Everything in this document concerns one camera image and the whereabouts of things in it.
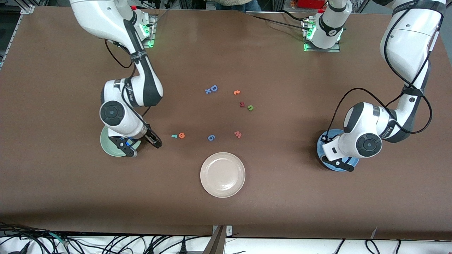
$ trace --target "black strap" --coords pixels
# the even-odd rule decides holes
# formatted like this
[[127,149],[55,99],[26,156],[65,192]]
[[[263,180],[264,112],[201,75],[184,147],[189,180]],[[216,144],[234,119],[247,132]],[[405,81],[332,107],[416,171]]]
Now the black strap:
[[336,35],[337,33],[340,32],[340,30],[342,29],[342,27],[344,27],[344,25],[342,25],[342,26],[340,26],[340,27],[338,27],[338,28],[332,28],[331,26],[328,26],[327,24],[325,24],[325,22],[323,22],[323,15],[320,16],[320,19],[319,19],[319,25],[320,25],[320,28],[321,28],[323,31],[325,31],[326,36],[329,36],[329,37],[333,37],[334,35]]
[[412,96],[424,96],[425,88],[416,89],[416,88],[409,88],[406,86],[403,86],[403,94],[408,94]]
[[132,62],[140,61],[140,60],[144,59],[145,56],[147,56],[146,50],[141,49],[135,53],[130,54],[130,60]]
[[330,8],[334,12],[343,12],[347,8],[347,5],[345,5],[343,8],[338,9],[338,8],[335,8],[335,7],[331,6],[330,4],[328,4],[328,8]]
[[135,99],[135,95],[133,93],[131,78],[124,79],[124,86],[126,87],[125,90],[126,90],[127,98],[129,99],[130,105],[134,108],[138,107],[139,105],[138,105],[137,100]]
[[132,25],[135,25],[135,22],[137,21],[137,14],[134,11],[132,11],[132,13],[132,18],[129,21],[132,23]]
[[392,15],[406,9],[430,9],[439,12],[442,16],[446,12],[446,5],[432,0],[413,0],[394,8]]

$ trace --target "metal post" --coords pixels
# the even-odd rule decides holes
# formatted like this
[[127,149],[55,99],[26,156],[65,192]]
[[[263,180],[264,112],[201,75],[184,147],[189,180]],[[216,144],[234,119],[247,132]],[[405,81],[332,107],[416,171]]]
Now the metal post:
[[226,226],[218,226],[202,254],[223,254],[226,243]]

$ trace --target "white plate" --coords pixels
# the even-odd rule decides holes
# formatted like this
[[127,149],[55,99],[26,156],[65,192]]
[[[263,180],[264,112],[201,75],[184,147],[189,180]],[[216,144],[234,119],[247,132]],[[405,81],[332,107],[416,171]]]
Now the white plate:
[[245,183],[245,167],[233,154],[216,153],[204,161],[200,177],[202,186],[210,195],[229,198]]

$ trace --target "person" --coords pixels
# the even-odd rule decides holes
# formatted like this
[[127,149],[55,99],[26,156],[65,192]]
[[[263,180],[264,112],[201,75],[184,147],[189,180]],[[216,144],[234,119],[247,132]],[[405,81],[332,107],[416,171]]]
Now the person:
[[215,0],[217,10],[262,11],[257,0]]

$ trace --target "white floor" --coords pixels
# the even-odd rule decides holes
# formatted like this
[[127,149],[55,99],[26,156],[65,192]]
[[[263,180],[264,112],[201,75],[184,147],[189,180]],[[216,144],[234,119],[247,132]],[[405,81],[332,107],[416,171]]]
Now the white floor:
[[[114,246],[113,251],[119,251],[124,245],[129,243],[136,237],[129,237],[121,241],[118,245]],[[105,247],[113,237],[112,236],[96,236],[96,237],[74,237],[74,239],[80,240],[80,242],[88,245],[96,245],[99,247]],[[127,249],[122,251],[122,254],[141,254],[144,249],[148,247],[151,237],[146,236],[146,244],[142,240],[137,240],[130,244]],[[209,237],[203,237],[187,241],[188,251],[202,251],[206,247]],[[175,244],[182,240],[181,236],[171,237],[168,240],[160,244],[155,250],[155,254],[161,254],[160,252],[166,249],[168,246]],[[47,246],[50,252],[53,251],[52,245],[46,239],[41,241]],[[8,254],[13,251],[20,251],[22,247],[28,242],[28,240],[11,239],[6,243],[0,245],[0,254]],[[255,239],[255,238],[231,238],[226,240],[225,254],[237,254],[245,251],[245,254],[333,254],[336,252],[337,247],[341,240],[322,240],[322,239]],[[397,247],[396,240],[375,240],[381,254],[393,254]],[[175,254],[180,251],[181,244],[168,249],[162,254]],[[370,244],[370,248],[374,253],[377,253]],[[65,254],[66,251],[62,244],[57,247],[58,253]],[[77,253],[73,248],[69,246],[71,253]],[[87,254],[101,254],[102,250],[84,247],[84,251]],[[399,249],[399,254],[450,254],[452,252],[452,242],[438,242],[438,241],[402,241]],[[28,249],[27,254],[41,254],[39,246],[32,242]],[[340,254],[370,254],[366,249],[364,240],[346,240],[342,245]]]

